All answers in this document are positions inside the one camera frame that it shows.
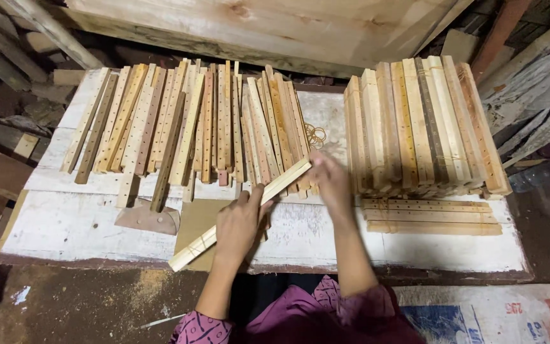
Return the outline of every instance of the person's right hand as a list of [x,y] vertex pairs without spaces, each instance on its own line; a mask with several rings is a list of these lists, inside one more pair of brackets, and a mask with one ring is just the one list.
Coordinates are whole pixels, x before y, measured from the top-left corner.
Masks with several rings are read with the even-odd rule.
[[313,150],[309,174],[320,188],[320,196],[333,219],[353,217],[352,196],[347,171],[333,158]]

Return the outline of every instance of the person's left hand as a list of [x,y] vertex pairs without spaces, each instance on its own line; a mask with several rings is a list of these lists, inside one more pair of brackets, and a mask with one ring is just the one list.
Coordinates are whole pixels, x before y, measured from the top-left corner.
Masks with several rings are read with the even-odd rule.
[[269,200],[260,206],[263,192],[262,184],[252,189],[251,196],[248,191],[241,191],[239,199],[220,210],[216,219],[215,261],[224,262],[235,270],[239,268],[256,239],[258,224],[273,204]]

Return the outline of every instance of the plastic bottle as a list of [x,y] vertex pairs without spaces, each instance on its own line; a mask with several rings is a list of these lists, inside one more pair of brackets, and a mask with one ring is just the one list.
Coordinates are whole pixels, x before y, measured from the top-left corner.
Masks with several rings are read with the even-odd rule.
[[514,192],[527,192],[550,181],[550,162],[541,163],[508,177]]

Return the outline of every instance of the hand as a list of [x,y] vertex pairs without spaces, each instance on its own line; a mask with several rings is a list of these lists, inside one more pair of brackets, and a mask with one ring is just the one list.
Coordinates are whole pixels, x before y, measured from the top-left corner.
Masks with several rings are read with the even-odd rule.
[[310,154],[313,167],[309,176],[320,188],[321,199],[332,219],[353,218],[352,196],[347,171],[333,158],[313,150]]
[[223,262],[235,271],[239,268],[256,239],[258,224],[273,204],[269,200],[260,206],[263,192],[262,184],[252,189],[251,196],[248,191],[241,191],[239,199],[220,210],[216,219],[218,244],[214,262]]

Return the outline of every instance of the wooden workbench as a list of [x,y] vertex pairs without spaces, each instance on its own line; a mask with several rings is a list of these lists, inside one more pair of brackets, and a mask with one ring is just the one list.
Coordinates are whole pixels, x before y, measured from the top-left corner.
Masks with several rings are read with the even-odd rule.
[[[0,246],[0,263],[168,268],[175,236],[114,225],[120,211],[114,205],[121,174],[92,173],[88,184],[79,185],[74,183],[75,172],[59,171],[95,79],[95,72],[87,74],[27,181],[26,197]],[[323,150],[346,163],[343,96],[299,91],[298,98],[305,121],[326,131]],[[139,196],[150,198],[156,180],[157,175],[142,179]],[[167,206],[183,211],[181,192],[181,187],[172,187]],[[234,187],[196,183],[195,198],[233,199],[234,194]],[[448,199],[479,200],[475,195]],[[502,224],[500,236],[368,233],[363,220],[359,221],[360,230],[380,274],[530,280],[532,273],[506,200],[489,203]],[[362,219],[359,208],[356,214]],[[286,197],[274,208],[271,223],[268,240],[256,252],[251,272],[336,273],[332,223],[319,197]]]

